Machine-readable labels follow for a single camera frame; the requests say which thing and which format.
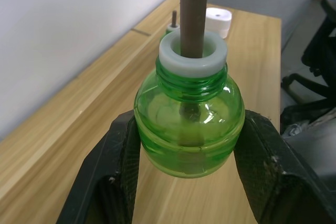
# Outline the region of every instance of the bottle body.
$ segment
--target bottle body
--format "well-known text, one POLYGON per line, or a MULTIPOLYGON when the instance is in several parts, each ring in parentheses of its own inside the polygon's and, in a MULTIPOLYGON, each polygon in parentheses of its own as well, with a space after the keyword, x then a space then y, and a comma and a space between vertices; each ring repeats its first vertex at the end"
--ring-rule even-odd
POLYGON ((169 175, 206 176, 225 163, 245 119, 239 88, 227 74, 226 44, 206 32, 203 58, 184 58, 180 32, 174 31, 159 51, 156 69, 134 101, 143 148, 169 175))
POLYGON ((150 161, 169 175, 206 176, 233 151, 244 123, 244 104, 230 76, 218 95, 193 103, 199 108, 199 120, 181 115, 183 103, 160 88, 156 70, 149 74, 134 104, 142 145, 150 161))

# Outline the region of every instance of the white roll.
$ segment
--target white roll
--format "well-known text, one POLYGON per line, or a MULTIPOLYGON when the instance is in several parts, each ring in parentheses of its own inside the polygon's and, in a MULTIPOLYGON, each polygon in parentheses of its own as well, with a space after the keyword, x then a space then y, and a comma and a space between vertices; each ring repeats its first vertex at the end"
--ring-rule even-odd
POLYGON ((232 20, 232 13, 226 9, 207 8, 205 30, 218 33, 223 39, 227 37, 232 20))

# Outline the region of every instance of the wooden table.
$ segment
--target wooden table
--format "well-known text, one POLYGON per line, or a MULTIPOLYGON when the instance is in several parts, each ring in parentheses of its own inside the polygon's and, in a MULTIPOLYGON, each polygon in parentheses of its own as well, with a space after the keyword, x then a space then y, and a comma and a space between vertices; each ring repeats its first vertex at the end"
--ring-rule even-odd
MULTIPOLYGON (((154 68, 179 0, 166 0, 0 144, 0 223, 55 223, 85 156, 154 68)), ((239 10, 226 39, 246 109, 279 127, 280 20, 239 10)), ((141 152, 134 224, 256 223, 234 156, 199 179, 170 177, 141 152)))

